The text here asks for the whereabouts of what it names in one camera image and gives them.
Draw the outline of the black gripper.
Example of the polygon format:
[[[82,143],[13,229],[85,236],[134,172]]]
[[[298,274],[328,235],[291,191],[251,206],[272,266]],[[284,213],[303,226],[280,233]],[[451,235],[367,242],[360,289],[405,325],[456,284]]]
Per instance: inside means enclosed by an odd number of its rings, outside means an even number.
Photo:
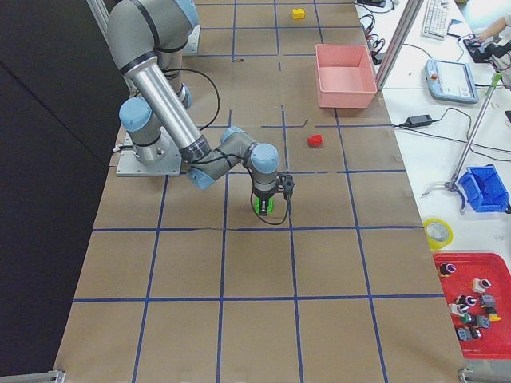
[[[257,214],[267,216],[270,210],[270,198],[274,194],[283,194],[290,199],[294,191],[294,180],[291,174],[272,172],[269,174],[255,172],[252,174],[252,190],[257,198]]]

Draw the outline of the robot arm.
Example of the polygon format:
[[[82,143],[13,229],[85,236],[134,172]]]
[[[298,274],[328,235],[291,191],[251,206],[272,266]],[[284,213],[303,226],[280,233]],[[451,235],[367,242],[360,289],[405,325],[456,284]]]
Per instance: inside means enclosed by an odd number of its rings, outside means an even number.
[[[189,166],[188,178],[201,190],[242,164],[252,180],[252,210],[265,216],[274,194],[286,201],[293,194],[292,177],[278,170],[277,149],[234,126],[224,131],[219,147],[211,148],[186,111],[185,87],[169,83],[158,62],[161,53],[180,54],[197,24],[191,1],[121,1],[114,6],[107,23],[109,51],[140,93],[120,107],[121,123],[142,164],[162,160],[174,143]]]

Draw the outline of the person hand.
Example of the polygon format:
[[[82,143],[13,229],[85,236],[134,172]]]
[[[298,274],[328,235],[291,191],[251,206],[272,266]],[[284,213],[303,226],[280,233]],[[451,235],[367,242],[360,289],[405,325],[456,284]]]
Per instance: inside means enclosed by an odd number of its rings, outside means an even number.
[[[481,33],[478,34],[477,40],[484,42],[488,38],[498,35],[506,27],[510,27],[510,14],[506,14],[505,16],[498,18],[496,21],[487,26]]]

